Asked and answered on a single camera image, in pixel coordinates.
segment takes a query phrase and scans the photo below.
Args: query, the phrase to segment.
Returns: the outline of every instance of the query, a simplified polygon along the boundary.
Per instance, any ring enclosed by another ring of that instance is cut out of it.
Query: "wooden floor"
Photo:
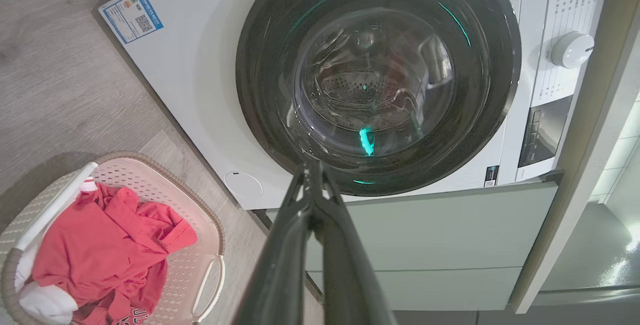
[[[226,283],[207,324],[231,322],[265,241],[221,187],[106,28],[106,0],[0,0],[0,231],[48,184],[96,156],[130,150],[202,197],[226,232]],[[322,307],[306,293],[306,324]],[[0,309],[0,324],[10,318]]]

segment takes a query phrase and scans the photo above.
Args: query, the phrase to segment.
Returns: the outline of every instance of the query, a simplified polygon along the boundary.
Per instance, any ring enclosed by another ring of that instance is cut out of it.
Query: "qr code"
[[[136,17],[135,22],[137,22],[138,26],[140,26],[140,29],[142,29],[142,33],[146,33],[154,29],[153,26],[151,26],[147,15]]]

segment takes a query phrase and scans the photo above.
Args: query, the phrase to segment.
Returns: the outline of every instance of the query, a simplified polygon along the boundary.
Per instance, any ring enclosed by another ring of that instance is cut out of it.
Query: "white washing machine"
[[[346,202],[554,169],[597,0],[112,0],[100,12],[245,209],[301,152]]]

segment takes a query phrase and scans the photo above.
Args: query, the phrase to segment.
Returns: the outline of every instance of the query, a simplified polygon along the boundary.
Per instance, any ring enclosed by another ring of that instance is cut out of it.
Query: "control panel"
[[[572,98],[569,95],[529,110],[519,168],[556,156]]]
[[[580,65],[594,50],[586,35],[597,0],[549,0],[531,107],[574,94]]]
[[[537,72],[517,180],[549,172],[558,152],[583,63],[594,51],[588,35],[597,0],[548,0]]]

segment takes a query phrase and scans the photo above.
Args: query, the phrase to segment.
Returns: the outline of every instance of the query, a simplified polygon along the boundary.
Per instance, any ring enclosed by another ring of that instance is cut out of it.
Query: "green cabinet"
[[[347,209],[394,310],[500,310],[557,189],[553,182],[515,184],[362,200]],[[306,269],[320,289],[322,268],[322,246],[312,236]]]

